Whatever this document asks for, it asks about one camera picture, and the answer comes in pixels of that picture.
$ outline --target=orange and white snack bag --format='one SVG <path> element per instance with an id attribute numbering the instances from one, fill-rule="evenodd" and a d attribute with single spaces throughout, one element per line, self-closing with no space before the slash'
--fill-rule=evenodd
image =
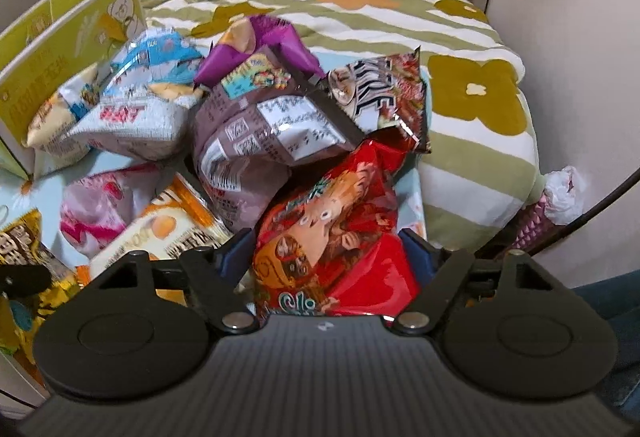
<path id="1" fill-rule="evenodd" d="M 207 210 L 198 192 L 177 173 L 171 185 L 91 260 L 89 275 L 94 279 L 135 249 L 148 252 L 151 260 L 171 260 L 193 247 L 220 247 L 231 236 L 222 221 Z"/>

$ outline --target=snack bag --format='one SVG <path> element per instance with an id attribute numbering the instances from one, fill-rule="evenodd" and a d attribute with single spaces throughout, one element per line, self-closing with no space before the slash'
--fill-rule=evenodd
<path id="1" fill-rule="evenodd" d="M 268 211 L 253 262 L 261 317 L 394 316 L 417 294 L 395 234 L 392 174 L 403 160 L 404 152 L 366 140 L 310 190 Z"/>
<path id="2" fill-rule="evenodd" d="M 171 156 L 203 96 L 193 86 L 201 61 L 177 32 L 146 30 L 118 53 L 100 103 L 63 139 L 143 160 Z"/>
<path id="3" fill-rule="evenodd" d="M 36 149 L 35 178 L 71 166 L 89 153 L 86 144 L 62 137 L 98 103 L 110 74 L 108 63 L 94 63 L 62 84 L 38 109 L 24 144 Z"/>
<path id="4" fill-rule="evenodd" d="M 73 247 L 93 258 L 122 233 L 156 195 L 158 165 L 144 163 L 98 173 L 67 185 L 60 231 Z"/>
<path id="5" fill-rule="evenodd" d="M 262 47 L 198 110 L 193 160 L 214 210 L 236 231 L 255 226 L 290 166 L 353 150 L 362 138 L 299 71 Z"/>
<path id="6" fill-rule="evenodd" d="M 420 49 L 334 68 L 321 86 L 364 133 L 394 126 L 409 150 L 431 151 Z"/>
<path id="7" fill-rule="evenodd" d="M 295 27 L 286 20 L 258 14 L 236 20 L 202 62 L 195 84 L 216 86 L 234 68 L 261 47 L 279 47 L 282 56 L 306 77 L 324 76 L 318 59 L 304 46 Z"/>
<path id="8" fill-rule="evenodd" d="M 38 295 L 12 300 L 0 295 L 0 351 L 13 354 L 22 349 L 31 363 L 38 328 L 80 290 L 73 271 L 40 241 L 41 222 L 40 212 L 33 210 L 0 231 L 0 265 L 40 264 L 51 275 L 50 289 Z"/>
<path id="9" fill-rule="evenodd" d="M 172 184 L 89 263 L 90 278 L 134 249 L 151 260 L 169 260 L 193 247 L 220 247 L 231 232 L 207 210 L 204 200 L 177 173 Z"/>

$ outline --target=bed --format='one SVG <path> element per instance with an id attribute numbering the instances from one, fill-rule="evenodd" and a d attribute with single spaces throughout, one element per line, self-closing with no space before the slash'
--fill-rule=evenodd
<path id="1" fill-rule="evenodd" d="M 474 251 L 542 193 L 520 57 L 466 0 L 142 0 L 149 26 L 192 36 L 203 52 L 233 20 L 292 22 L 329 69 L 414 50 L 430 83 L 432 153 L 420 157 L 430 242 Z"/>

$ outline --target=pink snack bag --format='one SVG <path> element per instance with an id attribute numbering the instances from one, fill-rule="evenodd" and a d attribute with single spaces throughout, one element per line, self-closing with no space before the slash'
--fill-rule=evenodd
<path id="1" fill-rule="evenodd" d="M 216 86 L 222 78 L 261 47 L 278 46 L 280 54 L 306 77 L 324 77 L 318 59 L 304 46 L 286 20 L 260 14 L 236 20 L 200 64 L 194 84 Z"/>
<path id="2" fill-rule="evenodd" d="M 65 187 L 60 231 L 93 258 L 129 226 L 156 195 L 158 165 L 144 163 L 79 179 Z"/>

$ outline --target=black cable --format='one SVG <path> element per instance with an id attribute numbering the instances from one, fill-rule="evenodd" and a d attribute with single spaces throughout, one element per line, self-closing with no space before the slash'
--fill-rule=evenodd
<path id="1" fill-rule="evenodd" d="M 640 182 L 640 168 L 638 168 L 635 172 L 633 172 L 626 181 L 622 182 L 620 186 L 618 186 L 615 190 L 610 192 L 609 195 L 604 197 L 603 200 L 598 202 L 589 211 L 581 214 L 572 223 L 569 223 L 566 226 L 561 227 L 559 231 L 552 234 L 548 239 L 542 240 L 540 243 L 535 245 L 530 251 L 527 251 L 529 253 L 529 256 L 533 257 L 533 255 L 538 254 L 540 251 L 543 251 L 550 245 L 553 245 L 556 242 L 559 242 L 560 240 L 565 239 L 574 231 L 580 229 L 582 226 L 584 226 L 584 224 L 589 222 L 594 216 L 606 210 L 616 200 L 622 197 L 622 195 L 624 195 L 636 184 L 638 184 L 638 182 Z"/>
<path id="2" fill-rule="evenodd" d="M 15 397 L 14 395 L 10 394 L 9 392 L 3 390 L 2 388 L 0 388 L 0 395 L 4 395 L 5 397 L 8 397 L 9 399 L 15 401 L 16 403 L 20 403 L 23 404 L 24 406 L 27 406 L 29 408 L 37 408 L 37 406 L 31 404 L 31 403 L 27 403 L 26 401 L 23 401 L 21 399 L 19 399 L 18 397 Z"/>

